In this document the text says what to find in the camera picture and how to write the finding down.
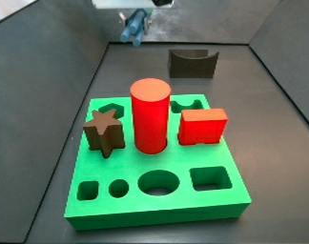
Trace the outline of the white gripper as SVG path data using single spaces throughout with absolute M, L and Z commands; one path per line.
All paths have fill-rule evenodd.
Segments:
M 153 9 L 172 8 L 176 0 L 93 0 L 98 9 L 146 9 L 145 33 L 149 34 L 153 23 Z M 120 12 L 120 17 L 126 22 L 128 17 Z

